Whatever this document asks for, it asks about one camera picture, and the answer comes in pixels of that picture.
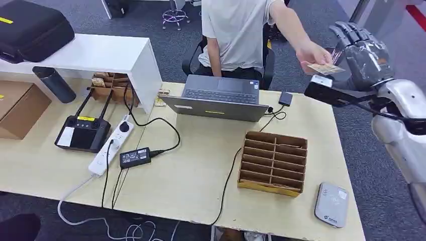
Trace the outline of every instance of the desk surface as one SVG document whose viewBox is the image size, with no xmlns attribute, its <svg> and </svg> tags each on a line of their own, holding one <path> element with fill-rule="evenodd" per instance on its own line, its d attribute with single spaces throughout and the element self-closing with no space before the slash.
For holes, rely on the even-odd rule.
<svg viewBox="0 0 426 241">
<path fill-rule="evenodd" d="M 183 84 L 163 83 L 172 95 L 180 95 Z M 279 92 L 261 91 L 260 102 L 275 109 Z M 87 166 L 94 155 L 65 151 L 54 146 L 63 120 L 75 112 L 79 103 L 54 102 L 22 141 L 0 139 L 0 190 L 51 199 L 61 196 L 89 175 Z M 97 115 L 100 103 L 91 100 L 87 115 Z M 306 240 L 364 240 L 332 108 L 301 94 L 295 94 L 285 120 L 274 119 L 264 130 L 308 140 L 306 178 L 303 193 L 297 198 L 237 188 L 240 156 L 231 175 L 218 226 L 271 233 Z M 139 122 L 148 116 L 136 110 Z M 121 105 L 111 105 L 106 117 L 114 127 L 126 113 Z M 163 117 L 177 127 L 181 146 L 152 160 L 151 164 L 130 169 L 117 200 L 116 209 L 152 216 L 209 224 L 219 212 L 220 199 L 233 156 L 248 130 L 259 130 L 259 123 L 177 115 L 168 107 L 153 109 L 150 119 Z M 121 151 L 148 146 L 167 148 L 177 141 L 175 132 L 162 122 L 145 129 L 136 128 Z M 110 170 L 106 207 L 119 167 L 115 158 Z M 336 229 L 314 214 L 319 185 L 328 181 L 349 193 L 345 228 Z M 104 177 L 92 180 L 68 201 L 100 206 Z"/>
<path fill-rule="evenodd" d="M 61 69 L 128 73 L 132 70 L 148 38 L 75 34 L 74 40 L 40 63 L 24 62 L 18 65 L 0 60 L 6 72 L 19 70 L 23 65 Z"/>
</svg>

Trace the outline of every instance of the robot finger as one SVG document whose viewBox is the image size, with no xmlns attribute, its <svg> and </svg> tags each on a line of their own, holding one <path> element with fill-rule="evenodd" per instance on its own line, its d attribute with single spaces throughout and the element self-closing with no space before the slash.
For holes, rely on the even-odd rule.
<svg viewBox="0 0 426 241">
<path fill-rule="evenodd" d="M 355 44 L 360 40 L 357 33 L 345 22 L 336 22 L 335 25 L 339 27 L 349 39 L 352 44 Z"/>
<path fill-rule="evenodd" d="M 347 23 L 347 24 L 349 27 L 351 27 L 354 30 L 354 32 L 358 35 L 361 41 L 366 41 L 370 39 L 368 34 L 365 33 L 362 28 L 359 28 L 358 25 L 356 25 L 355 23 Z"/>
<path fill-rule="evenodd" d="M 336 26 L 329 26 L 329 29 L 337 36 L 339 39 L 339 45 L 341 45 L 342 49 L 352 45 L 351 41 L 346 37 L 341 29 Z"/>
<path fill-rule="evenodd" d="M 366 30 L 366 29 L 360 29 L 359 31 L 362 32 L 363 34 L 367 35 L 369 40 L 371 40 L 373 42 L 379 42 L 376 39 L 376 37 L 372 33 L 370 33 L 368 30 Z"/>
</svg>

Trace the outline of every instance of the power adapter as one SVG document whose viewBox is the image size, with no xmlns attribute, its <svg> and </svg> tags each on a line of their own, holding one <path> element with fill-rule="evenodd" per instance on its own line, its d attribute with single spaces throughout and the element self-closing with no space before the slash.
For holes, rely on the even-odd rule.
<svg viewBox="0 0 426 241">
<path fill-rule="evenodd" d="M 122 169 L 136 167 L 150 162 L 151 156 L 148 147 L 120 154 L 120 167 Z"/>
</svg>

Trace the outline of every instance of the small cardboard box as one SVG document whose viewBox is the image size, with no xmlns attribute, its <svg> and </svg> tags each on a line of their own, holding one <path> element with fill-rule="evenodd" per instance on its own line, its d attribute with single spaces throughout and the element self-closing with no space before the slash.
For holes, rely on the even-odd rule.
<svg viewBox="0 0 426 241">
<path fill-rule="evenodd" d="M 33 83 L 0 80 L 0 138 L 22 140 L 50 102 Z"/>
<path fill-rule="evenodd" d="M 303 192 L 307 140 L 247 132 L 238 187 L 297 197 Z"/>
<path fill-rule="evenodd" d="M 102 78 L 104 80 L 105 87 L 96 87 L 92 85 L 94 89 L 93 98 L 95 100 L 105 100 L 110 95 L 111 90 L 113 90 L 113 95 L 111 99 L 117 103 L 124 103 L 123 97 L 124 92 L 126 92 L 126 102 L 128 105 L 132 103 L 132 90 L 130 88 L 130 80 L 126 74 L 120 73 L 108 73 L 109 77 L 100 77 L 99 74 L 95 74 L 94 78 Z M 135 96 L 135 106 L 138 106 L 139 98 Z"/>
</svg>

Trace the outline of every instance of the black chair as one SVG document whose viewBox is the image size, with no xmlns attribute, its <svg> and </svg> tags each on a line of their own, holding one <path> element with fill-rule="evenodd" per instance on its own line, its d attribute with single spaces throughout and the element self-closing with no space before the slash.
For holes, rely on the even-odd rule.
<svg viewBox="0 0 426 241">
<path fill-rule="evenodd" d="M 269 24 L 265 24 L 263 26 L 263 78 L 260 82 L 260 89 L 268 90 L 271 85 L 272 78 L 274 76 L 274 65 L 275 65 L 275 53 L 271 49 L 268 48 L 268 36 L 269 29 L 271 26 Z M 193 74 L 191 71 L 191 62 L 198 50 L 201 48 L 201 51 L 204 51 L 204 47 L 207 45 L 207 38 L 205 36 L 202 37 L 202 41 L 197 45 L 192 46 L 183 57 L 182 61 L 182 70 L 188 76 Z"/>
</svg>

